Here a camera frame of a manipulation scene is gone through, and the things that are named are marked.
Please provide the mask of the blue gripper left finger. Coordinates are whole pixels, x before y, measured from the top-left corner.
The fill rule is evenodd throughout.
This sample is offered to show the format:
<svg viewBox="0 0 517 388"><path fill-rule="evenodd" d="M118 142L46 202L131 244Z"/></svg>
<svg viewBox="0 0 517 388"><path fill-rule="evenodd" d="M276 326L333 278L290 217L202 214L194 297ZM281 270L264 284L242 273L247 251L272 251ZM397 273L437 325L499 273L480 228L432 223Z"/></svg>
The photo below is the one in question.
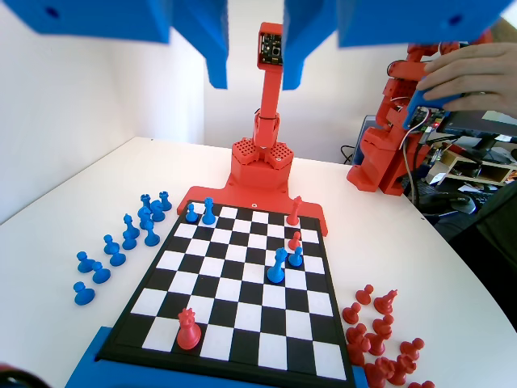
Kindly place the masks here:
<svg viewBox="0 0 517 388"><path fill-rule="evenodd" d="M211 85L217 89L226 89L228 1L185 0L173 3L174 29L205 58Z"/></svg>

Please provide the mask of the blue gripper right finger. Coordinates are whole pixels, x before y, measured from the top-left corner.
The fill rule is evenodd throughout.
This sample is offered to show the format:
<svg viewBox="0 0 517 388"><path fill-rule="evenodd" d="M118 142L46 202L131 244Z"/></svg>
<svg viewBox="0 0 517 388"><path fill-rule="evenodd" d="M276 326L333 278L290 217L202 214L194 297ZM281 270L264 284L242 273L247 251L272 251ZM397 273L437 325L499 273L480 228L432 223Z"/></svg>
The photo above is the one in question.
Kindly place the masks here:
<svg viewBox="0 0 517 388"><path fill-rule="evenodd" d="M301 84L305 59L337 27L336 1L284 1L282 36L283 90Z"/></svg>

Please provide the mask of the person's hand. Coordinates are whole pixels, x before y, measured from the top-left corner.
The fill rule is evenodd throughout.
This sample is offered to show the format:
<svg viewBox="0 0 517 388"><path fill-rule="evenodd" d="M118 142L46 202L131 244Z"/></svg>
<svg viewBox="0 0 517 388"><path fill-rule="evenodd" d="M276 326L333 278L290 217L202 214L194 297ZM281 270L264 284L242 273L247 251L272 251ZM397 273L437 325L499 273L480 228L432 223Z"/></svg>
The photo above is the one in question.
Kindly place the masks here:
<svg viewBox="0 0 517 388"><path fill-rule="evenodd" d="M470 45L425 66L417 85L427 101L459 95L444 105L450 112L496 111L516 117L516 44Z"/></svg>

